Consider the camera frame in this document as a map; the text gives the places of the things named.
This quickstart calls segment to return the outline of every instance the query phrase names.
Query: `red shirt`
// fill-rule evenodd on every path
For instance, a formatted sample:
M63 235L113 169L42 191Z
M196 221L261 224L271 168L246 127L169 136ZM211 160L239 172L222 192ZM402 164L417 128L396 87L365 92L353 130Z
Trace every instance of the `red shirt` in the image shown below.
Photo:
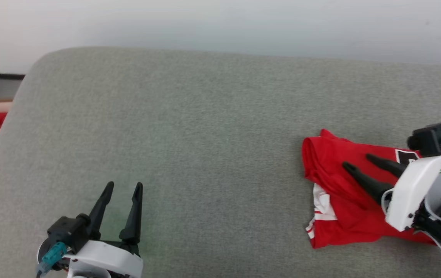
M350 162L364 174L394 185L397 178L369 162L365 157L367 153L406 165L419 158L410 150L356 144L325 129L319 137L303 141L305 178L315 183L314 218L306 229L313 248L377 241L381 236L434 244L421 232L413 234L412 229L399 232L388 225L381 206L342 167L342 162Z

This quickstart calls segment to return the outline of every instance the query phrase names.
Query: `white wall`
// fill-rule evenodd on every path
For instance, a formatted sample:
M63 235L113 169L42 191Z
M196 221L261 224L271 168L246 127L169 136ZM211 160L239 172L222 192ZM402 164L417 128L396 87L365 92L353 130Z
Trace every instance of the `white wall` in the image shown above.
M439 0L0 0L0 72L72 46L441 63Z

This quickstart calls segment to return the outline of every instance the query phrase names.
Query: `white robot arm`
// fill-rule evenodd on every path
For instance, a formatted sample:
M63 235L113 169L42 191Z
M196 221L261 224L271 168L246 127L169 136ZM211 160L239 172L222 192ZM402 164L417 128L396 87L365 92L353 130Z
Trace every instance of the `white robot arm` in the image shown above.
M126 227L119 234L121 241L101 241L99 229L113 188L111 181L90 215L61 217L48 229L48 238L37 255L37 278L51 269L67 271L68 278L141 278L143 260L138 243L143 185L136 185Z
M441 123L415 130L407 144L422 156L407 166L367 155L370 162L399 178L394 187L348 162L343 167L381 205L388 224L398 231L421 231L441 248Z

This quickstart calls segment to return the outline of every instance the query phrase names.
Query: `gray fabric surface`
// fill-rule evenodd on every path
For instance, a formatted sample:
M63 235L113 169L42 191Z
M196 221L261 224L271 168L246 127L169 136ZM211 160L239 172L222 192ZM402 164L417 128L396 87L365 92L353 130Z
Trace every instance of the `gray fabric surface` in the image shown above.
M102 239L144 184L144 277L441 277L434 246L313 250L301 143L327 128L406 147L441 121L441 65L69 49L33 66L0 131L0 277L34 276L60 216L110 180ZM61 277L64 273L51 273Z

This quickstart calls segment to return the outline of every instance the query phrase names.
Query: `couch cushion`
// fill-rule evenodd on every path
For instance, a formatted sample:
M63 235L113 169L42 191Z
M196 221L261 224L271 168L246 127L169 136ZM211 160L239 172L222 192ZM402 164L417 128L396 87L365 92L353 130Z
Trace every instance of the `couch cushion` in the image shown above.
M46 229L89 213L108 181L109 240L144 184L144 277L441 277L435 246L383 238L313 250L301 162L303 138L321 128L406 147L412 130L440 121L441 65L51 53L0 131L0 277L33 276Z

